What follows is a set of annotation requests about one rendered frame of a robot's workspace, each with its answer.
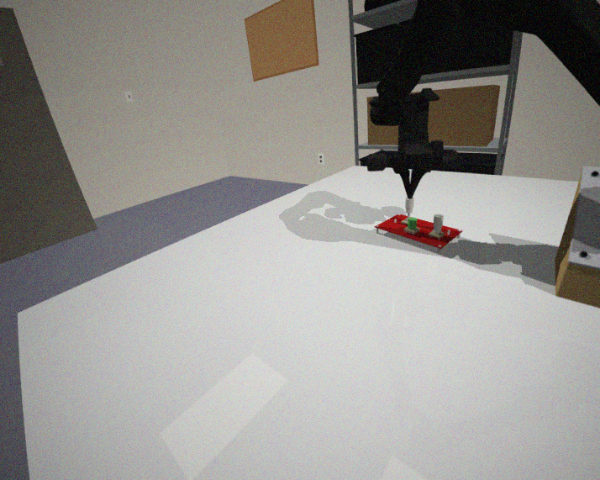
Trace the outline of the red circuit board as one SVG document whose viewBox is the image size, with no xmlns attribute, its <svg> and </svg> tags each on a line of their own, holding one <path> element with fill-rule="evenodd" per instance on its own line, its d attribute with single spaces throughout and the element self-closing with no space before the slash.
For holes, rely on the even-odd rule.
<svg viewBox="0 0 600 480">
<path fill-rule="evenodd" d="M 378 224 L 375 226 L 376 233 L 378 234 L 378 229 L 382 229 L 423 244 L 438 247 L 438 255 L 440 255 L 440 249 L 456 236 L 460 238 L 460 233 L 463 231 L 443 226 L 444 215 L 442 214 L 435 214 L 433 223 L 410 217 L 410 214 L 413 212 L 413 205 L 414 198 L 406 198 L 405 208 L 408 216 L 398 214 Z"/>
</svg>

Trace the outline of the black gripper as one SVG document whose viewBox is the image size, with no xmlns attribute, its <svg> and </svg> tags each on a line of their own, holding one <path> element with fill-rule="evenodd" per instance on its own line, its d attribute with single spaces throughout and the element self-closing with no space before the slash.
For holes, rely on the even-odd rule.
<svg viewBox="0 0 600 480">
<path fill-rule="evenodd" d="M 367 171 L 384 171 L 387 166 L 392 166 L 392 169 L 396 174 L 400 174 L 403 185 L 407 194 L 407 197 L 413 199 L 413 194 L 424 176 L 425 173 L 429 173 L 432 170 L 430 168 L 417 168 L 411 170 L 411 177 L 409 176 L 410 170 L 406 168 L 404 158 L 400 159 L 400 147 L 403 142 L 403 138 L 409 139 L 409 141 L 415 142 L 421 140 L 422 137 L 428 137 L 428 125 L 421 127 L 398 127 L 398 156 L 386 156 L 385 153 L 369 154 L 367 157 Z M 444 167 L 461 167 L 461 154 L 456 150 L 449 149 L 443 150 L 442 159 L 432 160 L 432 163 L 442 163 Z M 410 183 L 411 179 L 411 183 Z"/>
</svg>

